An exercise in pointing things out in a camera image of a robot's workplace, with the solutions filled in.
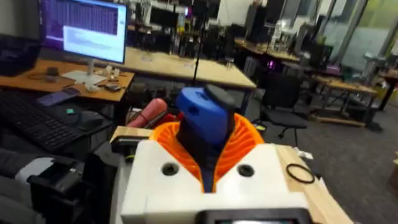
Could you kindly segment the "white orange right gripper left finger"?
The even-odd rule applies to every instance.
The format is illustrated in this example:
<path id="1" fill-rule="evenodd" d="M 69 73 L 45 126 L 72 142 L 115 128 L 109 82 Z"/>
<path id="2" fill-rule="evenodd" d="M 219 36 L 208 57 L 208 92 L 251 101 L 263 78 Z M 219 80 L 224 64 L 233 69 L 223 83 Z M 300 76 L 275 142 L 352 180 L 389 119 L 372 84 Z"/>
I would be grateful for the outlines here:
<path id="1" fill-rule="evenodd" d="M 123 218 L 192 218 L 205 209 L 199 166 L 177 141 L 180 124 L 155 128 L 136 149 Z"/>

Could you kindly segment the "white orange right gripper right finger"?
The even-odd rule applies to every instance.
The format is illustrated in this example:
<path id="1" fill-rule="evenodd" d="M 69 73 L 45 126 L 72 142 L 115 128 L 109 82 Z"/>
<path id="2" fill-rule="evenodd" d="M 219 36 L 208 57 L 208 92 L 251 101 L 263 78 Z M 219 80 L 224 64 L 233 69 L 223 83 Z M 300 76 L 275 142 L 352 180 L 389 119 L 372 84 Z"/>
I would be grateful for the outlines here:
<path id="1" fill-rule="evenodd" d="M 252 123 L 234 114 L 234 130 L 213 174 L 218 194 L 268 194 L 289 191 L 275 146 L 266 144 Z"/>

